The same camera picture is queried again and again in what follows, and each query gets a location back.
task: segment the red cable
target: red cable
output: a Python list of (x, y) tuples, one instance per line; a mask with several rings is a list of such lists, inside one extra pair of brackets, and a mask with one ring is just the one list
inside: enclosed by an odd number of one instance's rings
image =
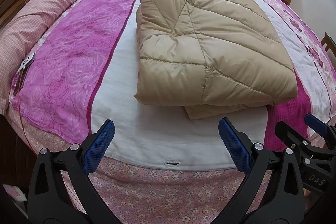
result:
[(30, 149), (35, 153), (34, 149), (32, 148), (32, 146), (30, 145), (30, 142), (27, 138), (27, 135), (26, 135), (26, 132), (25, 132), (25, 129), (23, 128), (23, 123), (22, 123), (22, 118), (21, 118), (21, 112), (20, 112), (20, 85), (21, 85), (21, 79), (22, 79), (22, 75), (23, 75), (23, 70), (22, 69), (22, 72), (20, 73), (20, 79), (19, 79), (19, 83), (16, 83), (17, 85), (19, 85), (19, 88), (17, 90), (17, 103), (18, 103), (18, 107), (19, 107), (19, 117), (20, 117), (20, 122), (21, 122), (21, 126), (22, 126), (22, 131), (23, 131), (23, 134), (25, 135), (26, 137), (26, 140), (29, 144), (29, 147)]

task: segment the textured blue pad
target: textured blue pad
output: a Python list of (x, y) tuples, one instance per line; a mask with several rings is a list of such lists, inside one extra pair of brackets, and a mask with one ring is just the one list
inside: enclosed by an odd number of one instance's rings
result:
[(86, 175), (93, 173), (97, 169), (101, 158), (114, 137), (114, 131), (114, 123), (109, 121), (100, 133), (96, 133), (99, 135), (84, 155), (82, 170)]
[(218, 124), (218, 132), (230, 153), (233, 162), (240, 172), (248, 174), (251, 171), (250, 155), (245, 146), (241, 143), (235, 133), (235, 129), (224, 120), (221, 119)]
[(312, 114), (307, 114), (304, 117), (304, 123), (313, 129), (317, 134), (321, 137), (325, 137), (327, 135), (327, 126), (324, 122), (321, 122)]

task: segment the metal bolt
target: metal bolt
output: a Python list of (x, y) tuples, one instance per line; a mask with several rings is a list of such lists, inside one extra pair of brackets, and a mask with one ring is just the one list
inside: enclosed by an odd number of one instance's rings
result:
[(78, 148), (79, 148), (79, 144), (78, 143), (74, 143), (74, 144), (72, 144), (70, 146), (70, 149), (73, 150), (73, 151), (77, 150)]
[(261, 143), (256, 143), (254, 145), (254, 147), (257, 149), (257, 150), (262, 150), (264, 148), (264, 146), (261, 144)]
[(290, 148), (286, 148), (285, 151), (286, 151), (286, 153), (289, 154), (289, 155), (293, 154), (293, 150), (290, 149)]
[(42, 148), (41, 150), (40, 150), (40, 153), (42, 154), (42, 155), (44, 155), (45, 153), (47, 153), (48, 152), (48, 149), (47, 148)]

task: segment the quilted comforter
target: quilted comforter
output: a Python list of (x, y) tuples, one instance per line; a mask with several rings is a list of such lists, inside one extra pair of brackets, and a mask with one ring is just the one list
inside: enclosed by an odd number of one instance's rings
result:
[(254, 0), (140, 0), (136, 99), (189, 118), (277, 105), (297, 95), (292, 62)]

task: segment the pillow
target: pillow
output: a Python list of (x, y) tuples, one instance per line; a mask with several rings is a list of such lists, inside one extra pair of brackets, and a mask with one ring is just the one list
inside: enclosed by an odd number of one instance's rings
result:
[(30, 0), (0, 33), (0, 114), (9, 104), (12, 78), (53, 22), (76, 0)]

